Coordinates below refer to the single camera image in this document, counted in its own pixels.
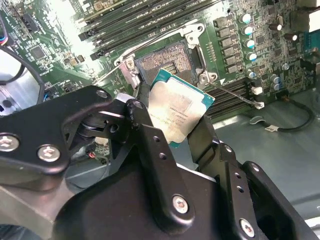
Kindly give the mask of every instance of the white connector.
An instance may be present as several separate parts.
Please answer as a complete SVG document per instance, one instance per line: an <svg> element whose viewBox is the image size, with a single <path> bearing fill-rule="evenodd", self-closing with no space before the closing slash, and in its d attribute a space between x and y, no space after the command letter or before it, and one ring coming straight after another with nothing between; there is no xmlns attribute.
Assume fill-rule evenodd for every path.
<svg viewBox="0 0 320 240"><path fill-rule="evenodd" d="M253 92L254 95L259 95L262 94L264 92L264 89L259 86L259 87L251 87L251 91Z"/></svg>

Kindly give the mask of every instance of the dimm slot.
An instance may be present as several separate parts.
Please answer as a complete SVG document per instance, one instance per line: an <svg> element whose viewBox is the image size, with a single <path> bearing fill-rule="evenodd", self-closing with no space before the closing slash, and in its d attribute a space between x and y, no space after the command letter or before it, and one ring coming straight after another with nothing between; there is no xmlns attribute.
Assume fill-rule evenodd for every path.
<svg viewBox="0 0 320 240"><path fill-rule="evenodd" d="M183 12L181 12L180 14L174 15L174 17L168 18L165 22L162 22L162 25L156 25L156 26L150 26L144 29L144 31L142 32L137 32L136 34L134 34L133 36L131 36L130 38L122 38L120 41L116 41L113 42L112 44L110 44L107 47L102 47L101 49L99 49L97 52L95 52L94 54L91 55L91 59L92 60L96 60L102 56L104 56L105 54L113 51L115 48L119 47L121 44L127 43L129 41L133 41L136 38L141 38L142 35L146 34L152 34L153 31L155 30L159 30L160 28L164 28L166 26L166 24L172 22L172 21L190 21L192 19L195 18L194 14L197 12L200 12L202 10L205 10L211 6L213 6L215 4L215 0L211 0L209 2L205 2L201 5L197 5L196 7L194 7L194 3L191 3L190 5L192 5L191 8L188 8L187 13L185 12L186 10L184 10Z"/></svg>

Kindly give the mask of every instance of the wire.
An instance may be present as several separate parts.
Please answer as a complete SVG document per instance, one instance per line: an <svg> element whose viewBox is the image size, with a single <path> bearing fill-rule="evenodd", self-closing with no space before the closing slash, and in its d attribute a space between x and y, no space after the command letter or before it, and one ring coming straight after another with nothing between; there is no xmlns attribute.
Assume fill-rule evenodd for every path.
<svg viewBox="0 0 320 240"><path fill-rule="evenodd" d="M19 79L24 74L25 69L26 69L25 66L21 64L19 71L17 72L17 74L14 77L12 77L9 80L0 80L0 86L12 83L15 80Z"/></svg>
<svg viewBox="0 0 320 240"><path fill-rule="evenodd" d="M228 90L228 89L225 89L225 88L222 87L222 86L216 85L215 83L211 83L211 85L214 86L214 87L217 88L217 89L220 89L220 90L222 90L222 91L224 91L224 92L226 92L226 93L228 93L228 94L231 94L231 95L239 98L240 100L244 101L244 102L247 103L247 104L250 104L250 105L253 105L253 106L257 106L257 107L259 107L259 108L263 108L263 107L264 107L264 106L261 105L259 102L250 101L250 100L246 99L245 97L243 97L243 96L241 96L241 95L239 95L239 94L237 94L237 93L235 93L235 92L232 92L232 91L230 91L230 90Z"/></svg>
<svg viewBox="0 0 320 240"><path fill-rule="evenodd" d="M315 120L316 116L315 116L314 112L309 107L307 107L306 105L304 105L304 104L302 104L300 102L297 102L297 101L295 101L293 99L290 99L287 96L283 97L282 100L285 103L290 103L290 104L298 107L299 109L302 109L302 110L306 111L308 113L308 119L307 119L306 122L304 122L303 124L301 124L300 126L297 126L297 127L292 127L292 128L275 127L277 132L295 133L295 132L299 132L299 131L302 131L302 130L306 129L308 126L310 126L313 123L313 121ZM255 117L255 116L252 116L250 114L245 114L245 115L247 117L250 117L250 118L254 118ZM264 128L269 128L270 126L273 126L272 124L268 123L265 120L261 120L261 121L259 121L257 123L262 125Z"/></svg>
<svg viewBox="0 0 320 240"><path fill-rule="evenodd" d="M45 83L42 80L41 76L39 73L25 60L23 60L21 57L19 57L14 51L11 51L9 48L0 46L0 50L4 51L5 53L9 54L11 57L16 59L18 62L20 62L26 69L29 70L31 75L34 77L36 82L39 84L39 94L38 94L38 99L37 99L37 104L40 104L44 101L44 95L45 95Z"/></svg>

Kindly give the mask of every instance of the mounting hole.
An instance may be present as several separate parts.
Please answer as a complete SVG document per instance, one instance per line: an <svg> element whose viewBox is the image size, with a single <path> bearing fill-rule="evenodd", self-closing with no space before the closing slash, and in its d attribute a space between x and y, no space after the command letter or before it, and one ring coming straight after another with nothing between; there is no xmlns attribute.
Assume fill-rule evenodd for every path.
<svg viewBox="0 0 320 240"><path fill-rule="evenodd" d="M2 102L2 104L3 104L3 106L4 106L5 108L11 108L11 107L12 107L12 102L10 102L9 100L4 100L4 101Z"/></svg>
<svg viewBox="0 0 320 240"><path fill-rule="evenodd" d="M140 103L140 102L138 102L138 101L134 101L133 102L133 105L135 105L137 108L139 108L139 109L143 109L144 107L142 106L142 104Z"/></svg>
<svg viewBox="0 0 320 240"><path fill-rule="evenodd" d="M242 194L245 192L245 190L243 190L243 188L240 187L240 186L236 186L236 188L237 188L237 189L239 190L239 192L242 193Z"/></svg>
<svg viewBox="0 0 320 240"><path fill-rule="evenodd" d="M167 159L167 155L165 155L164 153L161 152L159 154L159 158L162 159L162 160L166 160Z"/></svg>
<svg viewBox="0 0 320 240"><path fill-rule="evenodd" d="M234 175L235 175L238 179L241 179L241 176L240 176L239 173L236 172Z"/></svg>
<svg viewBox="0 0 320 240"><path fill-rule="evenodd" d="M160 139L159 139L157 136L154 136L154 137L153 137L153 140L154 140L155 142L157 142L157 143L160 142Z"/></svg>
<svg viewBox="0 0 320 240"><path fill-rule="evenodd" d="M119 130L119 126L117 124L112 124L110 126L110 133L114 134L118 130Z"/></svg>

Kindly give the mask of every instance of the gray metal panel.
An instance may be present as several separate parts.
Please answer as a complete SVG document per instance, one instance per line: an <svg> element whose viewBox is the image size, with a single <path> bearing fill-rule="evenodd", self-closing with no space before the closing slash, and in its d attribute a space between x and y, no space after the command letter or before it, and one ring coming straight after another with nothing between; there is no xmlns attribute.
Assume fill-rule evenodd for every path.
<svg viewBox="0 0 320 240"><path fill-rule="evenodd" d="M310 105L312 92L294 96ZM257 112L272 124L298 126L306 113L291 104L275 102ZM214 125L221 141L231 146L240 163L254 161L293 204L304 219L320 216L320 122L297 133L268 132L236 116Z"/></svg>

